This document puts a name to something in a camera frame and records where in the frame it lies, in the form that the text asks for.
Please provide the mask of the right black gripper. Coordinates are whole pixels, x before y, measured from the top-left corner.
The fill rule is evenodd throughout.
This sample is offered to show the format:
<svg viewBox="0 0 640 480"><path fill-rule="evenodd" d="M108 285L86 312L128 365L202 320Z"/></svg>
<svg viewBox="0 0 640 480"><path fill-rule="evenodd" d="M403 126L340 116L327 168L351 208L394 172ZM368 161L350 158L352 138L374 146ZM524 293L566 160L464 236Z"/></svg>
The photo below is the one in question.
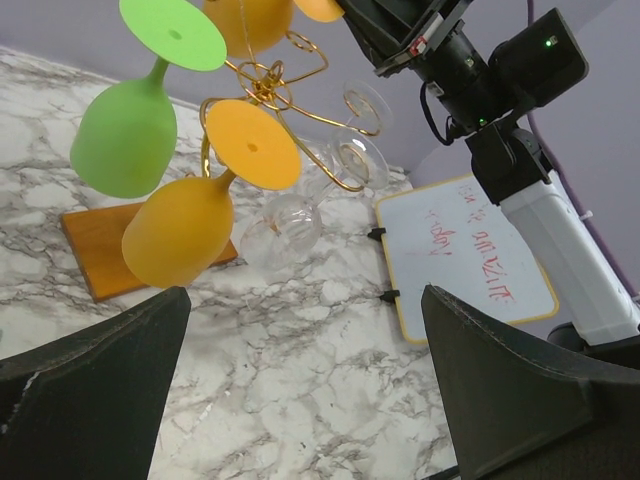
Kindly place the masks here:
<svg viewBox="0 0 640 480"><path fill-rule="evenodd" d="M467 1L338 0L365 57L388 78L424 59L464 22Z"/></svg>

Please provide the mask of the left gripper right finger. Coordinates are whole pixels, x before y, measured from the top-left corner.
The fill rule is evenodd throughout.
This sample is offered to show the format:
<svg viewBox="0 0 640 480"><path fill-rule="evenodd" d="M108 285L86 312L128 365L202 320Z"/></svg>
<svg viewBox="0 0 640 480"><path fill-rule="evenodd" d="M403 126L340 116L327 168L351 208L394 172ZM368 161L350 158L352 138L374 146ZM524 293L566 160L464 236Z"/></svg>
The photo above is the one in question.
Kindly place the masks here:
<svg viewBox="0 0 640 480"><path fill-rule="evenodd" d="M421 307L461 478L638 478L637 338L574 352L431 285Z"/></svg>

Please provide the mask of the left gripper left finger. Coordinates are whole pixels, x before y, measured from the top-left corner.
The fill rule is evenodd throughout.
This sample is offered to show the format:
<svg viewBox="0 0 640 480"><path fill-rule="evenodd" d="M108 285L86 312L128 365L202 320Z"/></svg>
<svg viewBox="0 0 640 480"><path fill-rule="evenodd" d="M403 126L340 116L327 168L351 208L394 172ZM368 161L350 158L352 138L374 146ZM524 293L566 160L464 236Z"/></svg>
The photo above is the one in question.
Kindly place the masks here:
<svg viewBox="0 0 640 480"><path fill-rule="evenodd" d="M147 478L190 311L172 287L3 359L2 478Z"/></svg>

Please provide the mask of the clear wine glass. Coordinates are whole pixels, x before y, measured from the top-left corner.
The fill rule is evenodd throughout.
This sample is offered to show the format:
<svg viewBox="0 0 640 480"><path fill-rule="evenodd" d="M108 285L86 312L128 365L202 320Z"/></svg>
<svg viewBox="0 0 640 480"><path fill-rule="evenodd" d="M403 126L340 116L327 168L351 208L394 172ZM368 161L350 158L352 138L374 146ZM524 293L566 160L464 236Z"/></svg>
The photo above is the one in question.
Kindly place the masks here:
<svg viewBox="0 0 640 480"><path fill-rule="evenodd" d="M241 257L253 268L275 272L304 259L319 240L323 222L319 204L293 191L271 199L253 217L240 240Z"/></svg>
<svg viewBox="0 0 640 480"><path fill-rule="evenodd" d="M324 143L306 140L307 149L300 152L304 173L292 191L312 197L315 202L335 183L317 167L309 153L350 186L379 190L388 184L388 163L372 139L393 125L390 107L375 89L359 80L345 82L343 98L352 112L346 125L336 127Z"/></svg>

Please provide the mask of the yellow plastic glass front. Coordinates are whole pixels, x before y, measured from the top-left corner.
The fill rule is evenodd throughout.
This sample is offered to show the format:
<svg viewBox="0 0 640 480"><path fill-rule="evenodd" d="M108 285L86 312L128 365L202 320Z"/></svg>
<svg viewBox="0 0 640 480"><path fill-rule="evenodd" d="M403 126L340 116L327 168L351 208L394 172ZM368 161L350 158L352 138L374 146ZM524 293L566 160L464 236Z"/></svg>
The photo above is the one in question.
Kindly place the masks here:
<svg viewBox="0 0 640 480"><path fill-rule="evenodd" d="M333 0L215 0L204 1L203 12L222 34L227 55L248 59L276 45L289 30L297 7L321 23L340 19L344 10Z"/></svg>

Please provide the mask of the yellow plastic glass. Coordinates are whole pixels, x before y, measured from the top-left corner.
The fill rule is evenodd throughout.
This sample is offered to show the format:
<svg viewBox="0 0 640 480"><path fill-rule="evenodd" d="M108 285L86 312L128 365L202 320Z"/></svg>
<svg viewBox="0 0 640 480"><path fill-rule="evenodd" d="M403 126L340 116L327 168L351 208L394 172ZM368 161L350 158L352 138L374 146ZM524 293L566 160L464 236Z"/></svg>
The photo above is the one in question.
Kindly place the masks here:
<svg viewBox="0 0 640 480"><path fill-rule="evenodd" d="M227 55L248 59L276 45L289 30L297 7L321 23L340 19L344 10L333 0L215 0L204 1L203 12L222 34Z"/></svg>
<svg viewBox="0 0 640 480"><path fill-rule="evenodd" d="M186 286L214 263L232 232L229 188L235 179L277 191L300 176L294 141L255 105L233 99L215 103L206 114L205 131L226 170L215 178L186 177L162 186L124 232L124 261L146 285Z"/></svg>

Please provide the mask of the yellow plastic glass back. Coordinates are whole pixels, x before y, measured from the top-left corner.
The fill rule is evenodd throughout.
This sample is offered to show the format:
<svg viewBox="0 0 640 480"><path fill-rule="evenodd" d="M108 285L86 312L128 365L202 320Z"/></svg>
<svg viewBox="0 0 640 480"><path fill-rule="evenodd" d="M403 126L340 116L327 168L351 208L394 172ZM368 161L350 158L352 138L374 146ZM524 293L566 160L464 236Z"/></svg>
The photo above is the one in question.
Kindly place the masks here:
<svg viewBox="0 0 640 480"><path fill-rule="evenodd" d="M124 261L146 285L186 286L214 263L232 232L229 188L235 179L277 191L300 176L294 141L255 105L233 99L215 103L206 114L205 131L226 170L215 178L186 177L162 186L124 232Z"/></svg>

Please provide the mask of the green plastic wine glass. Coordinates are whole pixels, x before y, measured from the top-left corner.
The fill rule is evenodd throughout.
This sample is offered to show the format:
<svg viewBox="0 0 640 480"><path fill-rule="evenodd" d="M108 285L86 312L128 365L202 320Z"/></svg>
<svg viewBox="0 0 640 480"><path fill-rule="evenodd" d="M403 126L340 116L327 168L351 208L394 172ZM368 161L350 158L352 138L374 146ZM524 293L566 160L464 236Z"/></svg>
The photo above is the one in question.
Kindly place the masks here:
<svg viewBox="0 0 640 480"><path fill-rule="evenodd" d="M121 1L119 11L156 60L146 76L112 85L91 102L70 162L94 190L132 199L158 186L174 154L177 120L164 89L168 67L214 71L227 49L214 23L188 1Z"/></svg>

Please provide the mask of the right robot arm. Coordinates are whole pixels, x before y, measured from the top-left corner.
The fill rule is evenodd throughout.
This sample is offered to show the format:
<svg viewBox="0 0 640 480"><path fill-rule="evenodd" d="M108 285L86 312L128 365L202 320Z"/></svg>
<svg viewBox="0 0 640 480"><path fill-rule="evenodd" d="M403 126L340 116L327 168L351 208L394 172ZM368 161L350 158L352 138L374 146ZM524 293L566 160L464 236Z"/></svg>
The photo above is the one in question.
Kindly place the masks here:
<svg viewBox="0 0 640 480"><path fill-rule="evenodd" d="M522 236L567 303L573 320L551 340L613 353L639 343L639 305L539 136L519 126L581 82L589 65L557 8L530 13L526 27L483 58L464 33L464 1L344 1L345 22L379 77L421 79L419 98L448 112L434 136L463 139L489 200Z"/></svg>

